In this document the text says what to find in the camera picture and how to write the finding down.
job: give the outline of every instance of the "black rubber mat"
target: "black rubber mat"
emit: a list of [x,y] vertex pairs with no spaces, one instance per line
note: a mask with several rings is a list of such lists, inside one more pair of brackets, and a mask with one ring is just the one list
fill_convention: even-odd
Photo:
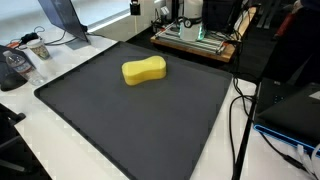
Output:
[[[127,86],[122,64],[152,55],[166,60],[167,76]],[[190,178],[231,78],[223,71],[119,42],[35,95],[128,178],[179,180]]]

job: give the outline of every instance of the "cup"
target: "cup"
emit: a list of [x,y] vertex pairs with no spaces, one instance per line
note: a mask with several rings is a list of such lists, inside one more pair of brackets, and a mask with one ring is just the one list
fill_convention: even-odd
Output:
[[31,49],[40,59],[47,60],[50,58],[50,54],[46,46],[41,39],[34,39],[27,43],[27,47]]

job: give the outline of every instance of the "computer monitor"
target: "computer monitor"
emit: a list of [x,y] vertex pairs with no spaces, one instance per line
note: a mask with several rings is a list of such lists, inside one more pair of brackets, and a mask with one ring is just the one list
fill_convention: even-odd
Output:
[[232,34],[243,0],[204,0],[202,19],[206,30]]
[[75,37],[87,41],[87,27],[77,16],[71,0],[38,0],[51,24],[67,31]]

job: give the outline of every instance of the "yellow sponge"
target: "yellow sponge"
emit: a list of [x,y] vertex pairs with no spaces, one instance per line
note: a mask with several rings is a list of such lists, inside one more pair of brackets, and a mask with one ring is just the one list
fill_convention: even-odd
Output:
[[130,86],[166,76],[166,61],[160,56],[126,62],[122,65],[124,80]]

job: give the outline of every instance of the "bottle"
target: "bottle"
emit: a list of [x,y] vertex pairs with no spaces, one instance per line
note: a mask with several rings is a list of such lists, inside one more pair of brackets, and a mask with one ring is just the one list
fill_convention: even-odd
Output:
[[24,57],[13,54],[11,51],[3,52],[7,64],[18,72],[22,77],[27,79],[32,85],[39,86],[45,82],[45,79],[39,74]]

